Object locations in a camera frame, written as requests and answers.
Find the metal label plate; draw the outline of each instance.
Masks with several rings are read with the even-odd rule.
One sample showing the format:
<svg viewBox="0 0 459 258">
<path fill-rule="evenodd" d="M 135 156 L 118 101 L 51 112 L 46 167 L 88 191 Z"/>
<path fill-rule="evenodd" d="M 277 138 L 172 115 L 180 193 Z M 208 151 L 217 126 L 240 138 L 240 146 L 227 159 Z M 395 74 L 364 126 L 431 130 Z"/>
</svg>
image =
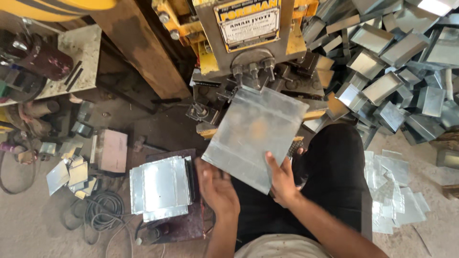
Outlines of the metal label plate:
<svg viewBox="0 0 459 258">
<path fill-rule="evenodd" d="M 237 0 L 214 11 L 228 53 L 279 39 L 280 0 Z"/>
</svg>

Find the hand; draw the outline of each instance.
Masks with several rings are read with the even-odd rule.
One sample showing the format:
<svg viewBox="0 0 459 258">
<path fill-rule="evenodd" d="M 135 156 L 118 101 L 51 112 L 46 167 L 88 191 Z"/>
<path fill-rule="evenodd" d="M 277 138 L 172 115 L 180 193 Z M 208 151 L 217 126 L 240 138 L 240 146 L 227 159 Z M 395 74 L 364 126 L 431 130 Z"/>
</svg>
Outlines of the hand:
<svg viewBox="0 0 459 258">
<path fill-rule="evenodd" d="M 271 192 L 274 194 L 274 200 L 285 208 L 289 208 L 298 197 L 302 196 L 295 186 L 290 161 L 285 157 L 279 167 L 270 151 L 265 153 L 265 157 L 273 174 Z"/>
<path fill-rule="evenodd" d="M 217 167 L 195 160 L 199 179 L 199 191 L 217 216 L 217 221 L 237 222 L 241 207 L 236 191 L 231 184 L 231 176 L 220 173 Z"/>
</svg>

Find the brown board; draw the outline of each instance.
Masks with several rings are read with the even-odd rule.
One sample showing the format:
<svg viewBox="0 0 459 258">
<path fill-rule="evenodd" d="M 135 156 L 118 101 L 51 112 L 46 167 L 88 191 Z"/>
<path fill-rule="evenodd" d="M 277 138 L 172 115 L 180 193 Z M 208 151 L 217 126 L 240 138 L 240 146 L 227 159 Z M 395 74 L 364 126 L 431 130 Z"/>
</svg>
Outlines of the brown board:
<svg viewBox="0 0 459 258">
<path fill-rule="evenodd" d="M 162 99 L 191 96 L 134 0 L 91 17 Z"/>
</svg>

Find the dusty floor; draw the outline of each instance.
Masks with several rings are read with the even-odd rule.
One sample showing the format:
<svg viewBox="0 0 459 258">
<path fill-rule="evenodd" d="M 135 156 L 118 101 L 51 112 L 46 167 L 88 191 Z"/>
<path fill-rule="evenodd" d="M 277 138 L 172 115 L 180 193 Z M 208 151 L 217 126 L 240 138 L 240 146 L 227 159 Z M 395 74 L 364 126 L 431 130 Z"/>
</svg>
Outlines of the dusty floor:
<svg viewBox="0 0 459 258">
<path fill-rule="evenodd" d="M 112 117 L 103 120 L 102 112 L 110 112 Z M 133 121 L 141 127 L 142 134 L 149 134 L 149 140 L 157 145 L 176 150 L 178 148 L 203 148 L 205 142 L 195 137 L 194 121 L 183 115 L 185 109 L 176 107 L 154 117 L 131 107 L 122 100 L 108 100 L 97 106 L 95 120 L 99 126 L 110 126 L 125 129 Z M 443 197 L 440 185 L 459 184 L 459 172 L 435 166 L 436 150 L 427 143 L 411 147 L 401 132 L 392 137 L 377 135 L 369 150 L 380 154 L 382 149 L 398 151 L 410 162 L 411 183 L 414 192 L 422 192 L 431 208 L 428 220 L 415 223 L 435 258 L 457 257 L 459 246 L 459 200 L 450 201 Z M 141 156 L 131 157 L 131 165 L 142 162 Z M 68 189 L 60 189 L 53 196 L 48 195 L 46 174 L 59 162 L 57 158 L 37 164 L 37 175 L 34 185 L 24 193 L 9 196 L 0 192 L 0 253 L 2 258 L 100 258 L 105 255 L 105 248 L 113 232 L 103 232 L 99 242 L 88 246 L 83 240 L 83 229 L 66 230 L 61 222 L 71 202 L 75 200 Z M 17 164 L 10 154 L 6 154 L 2 166 L 2 178 L 11 190 L 20 190 L 30 180 L 30 166 Z M 127 181 L 115 186 L 119 193 L 129 196 Z M 77 220 L 64 216 L 69 225 L 78 226 Z M 140 221 L 137 216 L 129 223 L 130 229 Z M 90 239 L 96 235 L 88 233 Z M 394 229 L 394 235 L 373 234 L 374 243 L 381 247 L 390 257 L 422 258 L 427 254 L 421 239 L 411 225 Z M 134 246 L 134 257 L 160 257 L 163 248 L 164 257 L 197 257 L 200 258 L 207 241 L 188 241 L 175 244 L 153 245 L 149 247 Z M 129 257 L 128 235 L 126 231 L 118 234 L 109 248 L 109 257 Z"/>
</svg>

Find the white pipe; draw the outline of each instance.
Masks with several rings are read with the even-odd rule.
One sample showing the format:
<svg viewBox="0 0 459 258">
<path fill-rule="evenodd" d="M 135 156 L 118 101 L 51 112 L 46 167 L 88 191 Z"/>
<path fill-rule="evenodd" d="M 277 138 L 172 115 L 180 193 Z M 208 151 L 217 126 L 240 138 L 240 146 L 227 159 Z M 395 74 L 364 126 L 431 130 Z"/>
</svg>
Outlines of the white pipe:
<svg viewBox="0 0 459 258">
<path fill-rule="evenodd" d="M 453 100 L 453 71 L 446 69 L 446 98 Z"/>
</svg>

